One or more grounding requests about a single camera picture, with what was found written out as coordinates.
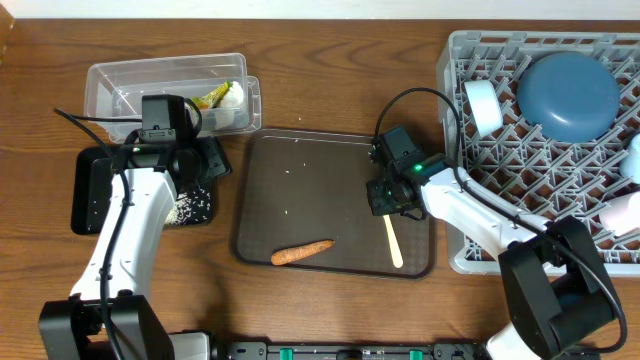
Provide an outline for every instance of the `white cup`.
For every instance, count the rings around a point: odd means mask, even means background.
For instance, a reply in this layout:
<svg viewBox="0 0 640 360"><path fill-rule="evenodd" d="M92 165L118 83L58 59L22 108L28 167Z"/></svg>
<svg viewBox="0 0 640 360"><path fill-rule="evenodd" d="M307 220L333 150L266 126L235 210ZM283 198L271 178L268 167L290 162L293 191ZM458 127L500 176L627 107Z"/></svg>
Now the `white cup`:
<svg viewBox="0 0 640 360"><path fill-rule="evenodd" d="M502 111L493 84L489 80L466 81L467 98L480 137L502 127Z"/></svg>
<svg viewBox="0 0 640 360"><path fill-rule="evenodd" d="M605 229L622 236L640 227L640 191L615 198L600 212L600 223Z"/></svg>
<svg viewBox="0 0 640 360"><path fill-rule="evenodd" d="M629 155L620 162L620 175L640 184L640 134L633 137L629 145Z"/></svg>

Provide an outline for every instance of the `dish rack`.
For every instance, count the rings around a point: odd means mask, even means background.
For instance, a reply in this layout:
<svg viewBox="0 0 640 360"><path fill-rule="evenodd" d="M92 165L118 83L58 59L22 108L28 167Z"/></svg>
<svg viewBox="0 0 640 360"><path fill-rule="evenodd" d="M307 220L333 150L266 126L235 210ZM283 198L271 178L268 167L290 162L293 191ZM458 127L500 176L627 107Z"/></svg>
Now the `dish rack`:
<svg viewBox="0 0 640 360"><path fill-rule="evenodd" d="M605 66L620 86L620 109L610 130L587 143L546 138L532 126L516 101L518 81L536 60L574 51ZM480 138L462 84L490 80L499 99L504 126ZM618 173L618 164L640 130L640 34L456 31L437 63L438 89L454 99L463 121L460 163L480 184L534 214L560 219L572 215L591 232L612 276L640 276L640 231L615 237L600 224L608 201L639 186ZM448 155L455 147L455 119L444 101ZM449 262L462 274L499 274L498 263L465 234L448 225ZM550 268L550 275L562 269Z"/></svg>

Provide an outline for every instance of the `white wall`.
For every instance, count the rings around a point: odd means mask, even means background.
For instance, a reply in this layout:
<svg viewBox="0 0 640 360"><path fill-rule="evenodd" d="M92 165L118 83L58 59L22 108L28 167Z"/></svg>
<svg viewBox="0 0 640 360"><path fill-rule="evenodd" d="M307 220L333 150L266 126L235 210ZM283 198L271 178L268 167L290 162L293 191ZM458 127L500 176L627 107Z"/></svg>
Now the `white wall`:
<svg viewBox="0 0 640 360"><path fill-rule="evenodd" d="M15 18L252 19L640 20L638 2L639 0L0 0Z"/></svg>

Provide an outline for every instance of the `carrot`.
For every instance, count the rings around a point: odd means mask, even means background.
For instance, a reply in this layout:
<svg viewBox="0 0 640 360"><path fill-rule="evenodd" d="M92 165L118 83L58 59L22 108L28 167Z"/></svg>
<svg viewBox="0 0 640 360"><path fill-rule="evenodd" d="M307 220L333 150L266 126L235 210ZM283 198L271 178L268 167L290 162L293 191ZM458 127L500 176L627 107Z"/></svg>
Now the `carrot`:
<svg viewBox="0 0 640 360"><path fill-rule="evenodd" d="M276 251L271 255L271 263L273 265L284 265L293 261L298 261L315 255L321 251L327 250L335 244L335 240L321 240L312 244L296 246L280 251Z"/></svg>

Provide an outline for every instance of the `black tray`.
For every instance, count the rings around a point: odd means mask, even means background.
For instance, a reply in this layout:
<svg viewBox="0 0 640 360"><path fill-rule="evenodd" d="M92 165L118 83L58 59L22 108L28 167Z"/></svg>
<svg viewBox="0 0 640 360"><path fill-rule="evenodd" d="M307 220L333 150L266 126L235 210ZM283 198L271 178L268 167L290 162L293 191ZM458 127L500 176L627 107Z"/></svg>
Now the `black tray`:
<svg viewBox="0 0 640 360"><path fill-rule="evenodd" d="M270 265L274 251L317 240L335 245L289 268L418 279L435 264L433 221L391 216L404 259L393 266L382 217L371 215L366 182L371 138L294 130L256 132L247 152L233 253Z"/></svg>
<svg viewBox="0 0 640 360"><path fill-rule="evenodd" d="M71 208L71 230L78 235L97 234L109 211L111 160L98 147L82 150L76 160L76 181ZM181 194L165 226L208 224L214 216L211 182Z"/></svg>

